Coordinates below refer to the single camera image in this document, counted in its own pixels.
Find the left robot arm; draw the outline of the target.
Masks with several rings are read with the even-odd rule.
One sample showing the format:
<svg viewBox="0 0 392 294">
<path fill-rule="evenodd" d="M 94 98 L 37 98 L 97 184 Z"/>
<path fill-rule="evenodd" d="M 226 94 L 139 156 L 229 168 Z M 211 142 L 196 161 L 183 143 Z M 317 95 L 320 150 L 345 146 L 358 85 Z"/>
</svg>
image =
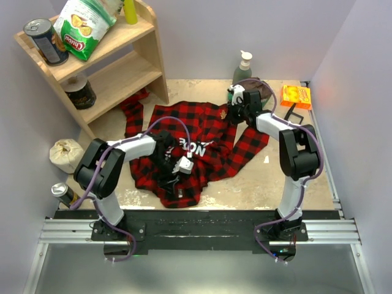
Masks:
<svg viewBox="0 0 392 294">
<path fill-rule="evenodd" d="M 115 193 L 123 164 L 135 159 L 151 160 L 153 167 L 158 169 L 159 187 L 163 187 L 172 196 L 175 185 L 180 180 L 181 160 L 169 159 L 165 152 L 174 145 L 174 138 L 164 130 L 158 134 L 144 132 L 117 141 L 94 139 L 73 174 L 73 179 L 84 193 L 70 205 L 70 209 L 77 209 L 86 199 L 90 199 L 111 239 L 121 240 L 130 236 L 125 212 L 120 208 Z"/>
</svg>

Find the red black plaid shirt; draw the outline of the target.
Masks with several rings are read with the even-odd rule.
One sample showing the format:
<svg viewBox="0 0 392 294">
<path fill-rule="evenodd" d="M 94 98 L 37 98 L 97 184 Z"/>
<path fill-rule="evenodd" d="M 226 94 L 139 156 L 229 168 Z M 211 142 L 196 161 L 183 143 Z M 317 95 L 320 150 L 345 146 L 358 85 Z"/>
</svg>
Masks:
<svg viewBox="0 0 392 294">
<path fill-rule="evenodd" d="M 166 150 L 167 157 L 178 159 L 190 149 L 194 167 L 189 175 L 179 174 L 178 194 L 170 196 L 159 187 L 153 162 L 135 159 L 129 164 L 135 187 L 155 194 L 166 208 L 186 208 L 199 203 L 208 183 L 236 176 L 267 146 L 269 136 L 247 127 L 236 139 L 237 126 L 221 119 L 222 110 L 227 112 L 227 106 L 209 102 L 156 105 L 149 122 L 151 132 L 169 131 L 176 143 Z"/>
</svg>

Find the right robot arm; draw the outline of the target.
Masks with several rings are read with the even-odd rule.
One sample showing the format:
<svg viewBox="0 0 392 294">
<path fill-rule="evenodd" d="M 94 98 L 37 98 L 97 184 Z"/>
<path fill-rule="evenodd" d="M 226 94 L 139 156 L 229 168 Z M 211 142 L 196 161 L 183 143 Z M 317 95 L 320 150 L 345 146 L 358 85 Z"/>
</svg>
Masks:
<svg viewBox="0 0 392 294">
<path fill-rule="evenodd" d="M 279 163 L 285 175 L 281 202 L 275 220 L 260 225 L 265 234 L 281 241 L 288 240 L 302 224 L 302 206 L 307 183 L 323 168 L 323 156 L 312 125 L 288 122 L 264 110 L 258 90 L 245 90 L 231 85 L 227 117 L 234 124 L 245 121 L 257 132 L 269 135 L 279 143 Z"/>
</svg>

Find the orange leaf brooch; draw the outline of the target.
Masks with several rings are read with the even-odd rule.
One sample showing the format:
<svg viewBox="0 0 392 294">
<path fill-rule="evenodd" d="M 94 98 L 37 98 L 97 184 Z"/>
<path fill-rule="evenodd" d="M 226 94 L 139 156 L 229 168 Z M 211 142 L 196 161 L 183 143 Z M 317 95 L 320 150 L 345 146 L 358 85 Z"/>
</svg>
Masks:
<svg viewBox="0 0 392 294">
<path fill-rule="evenodd" d="M 222 110 L 221 113 L 220 113 L 220 118 L 222 120 L 224 120 L 226 118 L 226 116 L 227 116 L 227 113 L 224 110 Z"/>
</svg>

